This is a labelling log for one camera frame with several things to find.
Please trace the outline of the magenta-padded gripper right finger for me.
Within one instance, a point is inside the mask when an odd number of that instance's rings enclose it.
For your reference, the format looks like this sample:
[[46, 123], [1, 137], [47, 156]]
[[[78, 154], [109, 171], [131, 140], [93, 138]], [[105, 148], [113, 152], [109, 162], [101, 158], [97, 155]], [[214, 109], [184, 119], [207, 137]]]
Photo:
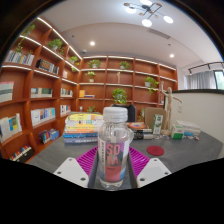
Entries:
[[140, 188], [171, 174], [159, 158], [150, 159], [142, 152], [129, 148], [129, 176], [132, 188]]

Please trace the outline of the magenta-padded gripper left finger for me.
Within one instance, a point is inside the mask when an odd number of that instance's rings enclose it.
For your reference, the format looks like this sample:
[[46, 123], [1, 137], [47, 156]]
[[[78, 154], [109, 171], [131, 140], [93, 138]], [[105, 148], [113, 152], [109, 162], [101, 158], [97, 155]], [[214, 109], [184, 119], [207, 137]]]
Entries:
[[68, 157], [54, 175], [84, 188], [93, 188], [97, 172], [97, 148], [84, 152], [77, 158]]

